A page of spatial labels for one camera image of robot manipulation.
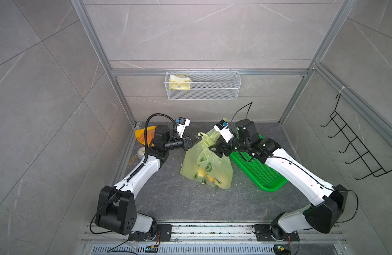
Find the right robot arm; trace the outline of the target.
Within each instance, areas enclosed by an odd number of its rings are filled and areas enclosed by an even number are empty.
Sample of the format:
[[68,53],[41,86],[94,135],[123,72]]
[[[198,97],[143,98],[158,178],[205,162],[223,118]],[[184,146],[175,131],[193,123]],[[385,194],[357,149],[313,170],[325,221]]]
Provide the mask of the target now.
[[344,212],[348,190],[342,185],[333,186],[310,172],[276,141],[260,137],[252,121],[241,120],[235,126],[233,132],[227,121],[218,122],[214,130],[220,133],[220,138],[209,150],[218,157],[233,152],[247,153],[285,177],[309,201],[301,209],[279,214],[270,225],[272,238],[282,241],[295,231],[310,229],[329,233]]

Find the yellow wipes packet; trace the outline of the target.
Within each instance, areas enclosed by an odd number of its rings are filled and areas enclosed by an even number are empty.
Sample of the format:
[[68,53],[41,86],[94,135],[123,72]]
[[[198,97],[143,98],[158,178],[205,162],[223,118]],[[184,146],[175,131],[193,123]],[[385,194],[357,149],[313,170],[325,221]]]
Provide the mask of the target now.
[[191,90],[192,79],[186,75],[170,75],[168,80],[169,90]]

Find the aluminium mounting rail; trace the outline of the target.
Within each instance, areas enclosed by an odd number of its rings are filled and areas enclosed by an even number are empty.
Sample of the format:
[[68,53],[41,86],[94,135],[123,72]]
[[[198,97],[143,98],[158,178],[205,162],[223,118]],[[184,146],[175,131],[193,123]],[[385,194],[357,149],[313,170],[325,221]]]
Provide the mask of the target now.
[[298,242],[259,242],[251,231],[265,222],[190,222],[171,224],[169,242],[129,241],[129,236],[105,233],[99,227],[87,229],[78,243],[78,255],[350,255],[348,243],[335,226],[328,234],[315,230],[298,231]]

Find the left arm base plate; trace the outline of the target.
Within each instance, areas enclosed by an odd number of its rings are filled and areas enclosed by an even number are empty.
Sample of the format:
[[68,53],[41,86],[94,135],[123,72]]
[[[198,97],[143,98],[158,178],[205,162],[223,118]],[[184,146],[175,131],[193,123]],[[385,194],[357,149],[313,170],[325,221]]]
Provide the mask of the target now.
[[160,241],[169,242],[171,240],[172,225],[171,224],[157,224],[152,226],[149,232],[132,232],[129,234],[129,241]]

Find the small grey alarm clock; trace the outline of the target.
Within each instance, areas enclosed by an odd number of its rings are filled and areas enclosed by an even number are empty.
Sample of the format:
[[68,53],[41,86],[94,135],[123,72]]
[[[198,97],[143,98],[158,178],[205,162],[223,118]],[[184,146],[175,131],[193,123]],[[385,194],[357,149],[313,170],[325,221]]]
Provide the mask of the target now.
[[145,147],[139,148],[136,155],[139,160],[142,160],[145,157]]

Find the black wall hook rack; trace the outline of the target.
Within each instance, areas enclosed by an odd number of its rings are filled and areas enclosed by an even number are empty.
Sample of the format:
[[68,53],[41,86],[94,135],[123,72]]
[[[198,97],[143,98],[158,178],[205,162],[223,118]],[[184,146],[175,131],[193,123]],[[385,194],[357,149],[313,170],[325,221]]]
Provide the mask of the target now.
[[367,173],[361,177],[356,177],[357,181],[366,179],[367,177],[378,178],[383,175],[387,175],[392,172],[392,169],[387,170],[374,156],[370,149],[366,146],[363,139],[361,139],[355,131],[350,127],[348,122],[342,117],[337,111],[341,95],[338,93],[335,97],[335,107],[332,113],[329,115],[328,122],[321,125],[322,128],[334,126],[337,131],[333,135],[328,135],[328,138],[333,139],[337,136],[342,136],[346,140],[346,147],[340,149],[338,152],[341,155],[347,153],[350,149],[355,152],[354,158],[349,161],[345,161],[344,164],[349,166],[357,162],[362,162],[363,166],[367,170]]

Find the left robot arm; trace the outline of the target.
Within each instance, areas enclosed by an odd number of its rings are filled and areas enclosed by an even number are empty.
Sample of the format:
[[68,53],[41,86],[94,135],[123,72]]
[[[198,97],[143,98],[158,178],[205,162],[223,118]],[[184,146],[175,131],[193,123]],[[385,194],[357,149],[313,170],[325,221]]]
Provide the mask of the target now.
[[169,151],[192,148],[200,137],[185,133],[190,120],[180,118],[171,130],[166,125],[158,125],[150,135],[143,132],[145,154],[140,163],[125,178],[114,186],[105,186],[99,194],[98,209],[93,217],[96,226],[106,229],[106,233],[122,235],[141,233],[147,238],[157,234],[157,221],[151,216],[139,214],[135,198],[149,178],[166,162]]

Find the green plastic basket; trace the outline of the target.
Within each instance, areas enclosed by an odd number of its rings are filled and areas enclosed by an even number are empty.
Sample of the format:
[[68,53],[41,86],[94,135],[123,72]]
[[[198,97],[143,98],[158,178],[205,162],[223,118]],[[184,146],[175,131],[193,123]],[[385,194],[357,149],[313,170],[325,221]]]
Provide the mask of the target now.
[[263,138],[259,134],[252,137],[237,137],[248,139],[249,152],[233,152],[230,159],[250,178],[260,189],[268,192],[279,190],[287,179],[266,164],[266,160],[281,146],[270,138]]

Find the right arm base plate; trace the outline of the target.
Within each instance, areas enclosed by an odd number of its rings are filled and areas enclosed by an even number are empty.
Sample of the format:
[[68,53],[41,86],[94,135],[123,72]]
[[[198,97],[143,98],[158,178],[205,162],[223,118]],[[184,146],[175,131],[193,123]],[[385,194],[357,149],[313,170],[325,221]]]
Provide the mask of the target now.
[[255,235],[255,238],[259,242],[298,242],[300,237],[297,232],[293,232],[290,234],[274,234],[270,224],[255,224],[251,227],[252,233]]

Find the yellow-green plastic bag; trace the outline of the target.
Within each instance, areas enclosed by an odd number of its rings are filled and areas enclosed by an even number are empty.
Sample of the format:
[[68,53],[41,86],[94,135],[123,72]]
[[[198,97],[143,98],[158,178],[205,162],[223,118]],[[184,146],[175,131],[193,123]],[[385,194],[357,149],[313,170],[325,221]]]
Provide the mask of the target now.
[[[209,147],[221,137],[220,133],[211,129],[207,133],[198,133],[198,136],[201,137],[201,140],[186,152],[180,173],[190,180],[206,185],[208,185],[206,176],[209,175],[216,178],[219,183],[214,188],[229,189],[233,179],[230,158],[226,156],[219,158],[209,150]],[[196,172],[199,167],[207,173],[205,178],[197,178]]]

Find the yellow-green pear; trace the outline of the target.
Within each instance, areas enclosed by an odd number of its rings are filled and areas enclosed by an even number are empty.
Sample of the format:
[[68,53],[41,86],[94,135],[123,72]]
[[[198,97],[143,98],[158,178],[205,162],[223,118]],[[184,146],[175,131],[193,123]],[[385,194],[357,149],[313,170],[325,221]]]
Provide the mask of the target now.
[[204,169],[199,167],[196,174],[197,174],[197,178],[205,178],[207,173],[205,172]]

